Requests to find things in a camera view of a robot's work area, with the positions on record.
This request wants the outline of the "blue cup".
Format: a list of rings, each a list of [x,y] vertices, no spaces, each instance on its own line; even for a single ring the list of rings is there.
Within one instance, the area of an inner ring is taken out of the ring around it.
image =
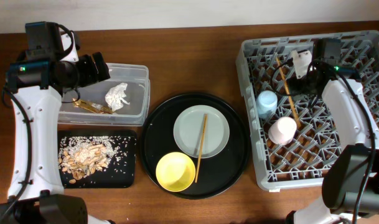
[[[278,97],[274,92],[269,90],[262,91],[256,99],[258,117],[266,119],[274,114],[277,108],[277,103]]]

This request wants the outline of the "grey dishwasher rack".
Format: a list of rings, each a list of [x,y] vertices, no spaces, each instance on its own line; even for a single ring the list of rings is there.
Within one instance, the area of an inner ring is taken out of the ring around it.
[[[360,72],[363,95],[379,128],[379,31],[362,30],[332,33],[341,41],[341,65]],[[284,88],[278,65],[287,77],[295,70],[286,65],[293,50],[312,50],[320,35],[300,35],[250,39],[241,44],[236,69],[241,95],[245,99],[258,186],[274,192],[282,189],[320,186],[332,164],[340,156],[339,135],[327,106],[317,100],[313,107],[306,96],[290,100],[278,98],[277,109],[260,118],[256,99],[265,90]],[[300,128],[287,145],[276,145],[268,137],[269,127],[283,116],[298,114]]]

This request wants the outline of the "yellow bowl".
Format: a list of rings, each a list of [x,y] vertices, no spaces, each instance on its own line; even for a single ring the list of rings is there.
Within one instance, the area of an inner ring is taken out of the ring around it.
[[[159,185],[170,192],[181,192],[189,188],[195,180],[195,174],[192,158],[181,152],[166,154],[156,166]]]

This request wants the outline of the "clear plastic waste bin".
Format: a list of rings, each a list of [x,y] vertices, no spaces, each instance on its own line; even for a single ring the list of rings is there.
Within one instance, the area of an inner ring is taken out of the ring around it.
[[[77,97],[74,91],[63,95],[64,103],[58,114],[59,124],[81,124],[95,126],[142,126],[149,111],[149,70],[144,65],[108,63],[110,78],[79,88],[80,99],[107,107],[105,96],[109,90],[121,83],[124,90],[123,107],[113,114],[93,113],[77,107],[71,101]]]

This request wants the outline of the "pink cup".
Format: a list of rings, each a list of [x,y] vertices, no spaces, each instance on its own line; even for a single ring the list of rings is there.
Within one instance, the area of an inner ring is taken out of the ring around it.
[[[268,137],[274,144],[289,144],[297,130],[294,119],[284,116],[279,118],[268,130]]]

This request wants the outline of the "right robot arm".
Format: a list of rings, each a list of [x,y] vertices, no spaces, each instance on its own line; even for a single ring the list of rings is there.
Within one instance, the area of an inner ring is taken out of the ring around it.
[[[292,211],[286,223],[356,223],[379,215],[379,128],[354,68],[313,60],[302,78],[289,79],[300,93],[317,92],[334,120],[341,155],[324,177],[322,195]]]

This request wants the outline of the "white tissue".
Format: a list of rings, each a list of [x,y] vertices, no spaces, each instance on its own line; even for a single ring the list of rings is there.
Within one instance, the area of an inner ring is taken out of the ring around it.
[[[127,87],[127,83],[120,83],[119,85],[110,88],[110,90],[105,95],[105,101],[112,112],[123,108],[124,105],[130,105],[130,102],[125,99],[125,90]]]

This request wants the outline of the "black rectangular tray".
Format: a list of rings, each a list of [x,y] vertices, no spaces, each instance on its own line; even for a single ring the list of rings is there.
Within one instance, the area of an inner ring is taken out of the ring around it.
[[[89,181],[85,180],[84,183],[86,186],[77,187],[76,185],[69,185],[64,187],[66,189],[78,189],[78,188],[87,188],[87,189],[108,189],[108,188],[128,188],[134,182],[134,172],[135,172],[135,163],[136,155],[135,150],[137,146],[136,133],[132,130],[101,130],[101,129],[76,129],[68,131],[59,131],[58,132],[58,149],[60,140],[65,137],[71,136],[121,136],[121,137],[130,137],[131,143],[128,147],[129,156],[127,158],[128,166],[123,170],[126,171],[125,174],[119,174],[114,179],[111,178],[111,172],[107,173],[106,177],[97,177],[96,180],[100,180],[99,184],[90,184]]]

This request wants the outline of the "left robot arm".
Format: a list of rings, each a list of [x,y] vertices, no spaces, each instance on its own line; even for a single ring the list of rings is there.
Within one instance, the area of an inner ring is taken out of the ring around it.
[[[14,173],[0,223],[101,223],[80,197],[64,194],[58,171],[57,123],[65,89],[108,79],[97,52],[76,60],[45,54],[12,63],[3,90],[16,121]]]

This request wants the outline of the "gold snack wrapper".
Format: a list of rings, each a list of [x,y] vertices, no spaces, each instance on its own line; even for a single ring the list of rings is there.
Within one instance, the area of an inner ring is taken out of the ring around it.
[[[113,114],[113,111],[110,108],[97,104],[97,103],[92,103],[86,100],[79,100],[79,99],[73,98],[73,105],[74,107],[82,108],[92,113]]]

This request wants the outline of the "grey round plate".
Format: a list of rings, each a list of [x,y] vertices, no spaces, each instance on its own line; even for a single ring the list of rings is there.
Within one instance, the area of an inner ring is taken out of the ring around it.
[[[216,156],[228,143],[230,127],[222,112],[207,105],[191,106],[178,115],[173,128],[175,143],[190,157],[198,157],[205,113],[208,120],[202,157]]]

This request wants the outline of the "round black serving tray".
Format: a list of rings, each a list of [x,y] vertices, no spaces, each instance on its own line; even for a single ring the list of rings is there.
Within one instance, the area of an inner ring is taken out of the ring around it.
[[[170,152],[180,149],[173,138],[174,122],[181,112],[195,105],[211,106],[226,117],[230,128],[227,145],[211,158],[202,158],[197,183],[173,195],[203,199],[229,189],[245,170],[250,155],[249,133],[238,113],[223,99],[207,93],[184,93],[162,102],[146,119],[141,136],[140,160],[149,178],[157,185],[156,166]]]

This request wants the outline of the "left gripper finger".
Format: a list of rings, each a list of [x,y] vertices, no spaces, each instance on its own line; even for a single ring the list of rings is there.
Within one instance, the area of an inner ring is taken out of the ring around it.
[[[97,82],[97,69],[95,63],[89,55],[79,57],[79,86],[88,86]]]
[[[93,54],[94,63],[97,69],[96,79],[98,82],[107,80],[110,78],[109,68],[104,61],[104,58],[100,52]]]

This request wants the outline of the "food scraps and rice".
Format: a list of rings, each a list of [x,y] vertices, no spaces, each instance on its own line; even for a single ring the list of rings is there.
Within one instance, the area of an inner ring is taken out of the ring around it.
[[[99,184],[97,177],[111,172],[114,179],[125,174],[130,137],[121,136],[65,136],[59,142],[58,169],[65,187]]]

